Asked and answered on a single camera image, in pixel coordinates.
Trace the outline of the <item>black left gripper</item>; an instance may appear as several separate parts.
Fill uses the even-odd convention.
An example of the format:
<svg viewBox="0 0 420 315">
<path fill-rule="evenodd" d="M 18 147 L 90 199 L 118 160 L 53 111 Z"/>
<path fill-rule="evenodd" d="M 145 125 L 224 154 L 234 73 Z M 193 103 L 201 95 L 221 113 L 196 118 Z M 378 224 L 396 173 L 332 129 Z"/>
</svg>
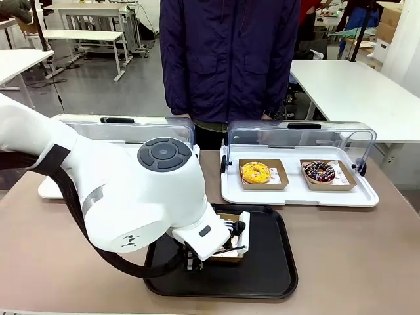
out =
<svg viewBox="0 0 420 315">
<path fill-rule="evenodd" d="M 184 269 L 186 272 L 200 272 L 203 270 L 204 263 L 196 255 L 196 253 L 188 248 L 184 248 Z"/>
</svg>

